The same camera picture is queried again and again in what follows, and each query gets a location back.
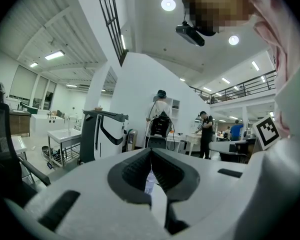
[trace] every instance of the white pillar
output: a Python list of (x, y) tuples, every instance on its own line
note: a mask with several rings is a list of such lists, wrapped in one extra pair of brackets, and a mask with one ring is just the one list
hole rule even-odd
[(242, 107), (242, 123), (243, 123), (243, 128), (241, 129), (241, 140), (244, 138), (244, 133), (245, 133), (246, 129), (248, 128), (247, 106)]
[(35, 98), (35, 94), (36, 94), (36, 90), (37, 90), (37, 86), (38, 86), (40, 77), (41, 77), (40, 74), (36, 75), (36, 79), (34, 81), (34, 86), (33, 86), (30, 101), (29, 101), (29, 107), (32, 107), (32, 105), (34, 104), (34, 98)]
[(47, 91), (50, 85), (50, 80), (48, 80), (46, 86), (45, 86), (45, 90), (42, 96), (42, 100), (41, 100), (41, 104), (40, 104), (40, 108), (43, 110), (44, 109), (44, 105), (45, 105), (45, 99), (46, 99), (46, 95), (47, 95)]

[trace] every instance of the railing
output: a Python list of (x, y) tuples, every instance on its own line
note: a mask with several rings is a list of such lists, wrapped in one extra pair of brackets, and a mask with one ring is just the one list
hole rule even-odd
[(239, 83), (235, 86), (213, 93), (210, 95), (211, 102), (209, 104), (230, 101), (275, 89), (276, 75), (277, 72), (274, 70), (248, 81)]
[(198, 94), (199, 96), (200, 96), (200, 98), (201, 99), (203, 99), (204, 100), (204, 102), (205, 103), (208, 103), (208, 104), (210, 104), (210, 93), (207, 93), (207, 92), (205, 92), (205, 91), (202, 91), (202, 90), (200, 90), (200, 89), (197, 89), (197, 88), (194, 88), (194, 87), (192, 87), (192, 86), (189, 86), (191, 89), (193, 89), (194, 90), (194, 92), (196, 93), (196, 94)]
[(124, 49), (123, 41), (121, 38), (121, 29), (119, 24), (116, 0), (99, 0), (99, 1), (106, 22), (106, 27), (111, 36), (115, 53), (122, 66), (128, 51)]

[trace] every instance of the pink fabric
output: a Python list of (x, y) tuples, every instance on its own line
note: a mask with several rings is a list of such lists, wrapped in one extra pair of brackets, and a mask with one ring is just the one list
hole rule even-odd
[[(250, 1), (257, 9), (254, 29), (269, 44), (275, 57), (274, 84), (279, 93), (300, 68), (300, 26), (283, 0)], [(277, 106), (274, 114), (280, 135), (287, 137), (290, 131)]]

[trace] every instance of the ceiling light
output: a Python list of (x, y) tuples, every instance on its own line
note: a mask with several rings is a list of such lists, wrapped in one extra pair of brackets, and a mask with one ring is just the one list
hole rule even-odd
[(123, 49), (126, 49), (126, 43), (125, 43), (125, 39), (124, 39), (123, 34), (121, 34), (121, 40), (122, 40)]
[(176, 8), (176, 2), (174, 0), (162, 0), (161, 7), (165, 11), (173, 11)]
[(38, 65), (38, 63), (34, 62), (33, 64), (30, 65), (30, 67), (33, 68), (33, 67), (35, 67), (37, 65)]
[(57, 52), (55, 52), (55, 53), (52, 53), (52, 54), (46, 56), (45, 58), (46, 58), (48, 61), (50, 61), (50, 60), (52, 60), (52, 59), (61, 57), (61, 56), (63, 56), (63, 55), (65, 55), (65, 53), (64, 53), (63, 51), (59, 50), (59, 51), (57, 51)]
[(239, 43), (239, 37), (237, 37), (236, 35), (233, 35), (229, 38), (229, 44), (232, 46), (235, 46)]
[(225, 81), (227, 84), (230, 84), (230, 82), (227, 79), (222, 78), (222, 80)]
[(260, 68), (258, 67), (258, 65), (254, 61), (252, 61), (252, 65), (255, 67), (256, 71), (260, 70)]

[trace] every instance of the black mesh chair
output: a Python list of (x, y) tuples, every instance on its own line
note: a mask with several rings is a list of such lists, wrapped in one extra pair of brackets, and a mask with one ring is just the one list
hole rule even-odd
[(22, 181), (20, 162), (46, 186), (50, 185), (50, 179), (17, 156), (11, 138), (9, 111), (7, 104), (0, 103), (0, 194), (24, 207), (37, 191)]

